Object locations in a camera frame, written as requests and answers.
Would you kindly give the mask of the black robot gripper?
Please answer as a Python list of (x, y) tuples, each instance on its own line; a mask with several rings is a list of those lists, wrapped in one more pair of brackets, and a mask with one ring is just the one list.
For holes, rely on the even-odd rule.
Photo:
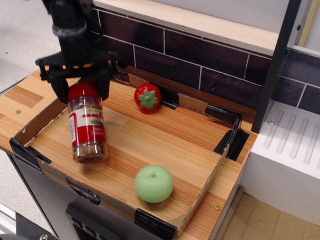
[(118, 71), (115, 51), (93, 47), (86, 35), (59, 37), (61, 51), (35, 61), (42, 80), (51, 87), (62, 103), (68, 103), (67, 78), (96, 76), (97, 89), (104, 101), (109, 97), (111, 74)]

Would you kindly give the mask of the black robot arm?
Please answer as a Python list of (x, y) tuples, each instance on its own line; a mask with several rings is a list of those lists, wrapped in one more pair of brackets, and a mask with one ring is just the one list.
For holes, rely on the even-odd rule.
[(109, 96), (110, 80), (118, 72), (114, 51), (99, 50), (90, 36), (88, 22), (94, 3), (91, 0), (45, 0), (52, 18), (52, 32), (58, 37), (60, 52), (36, 60), (40, 78), (51, 84), (58, 99), (68, 102), (70, 78), (93, 82), (100, 97)]

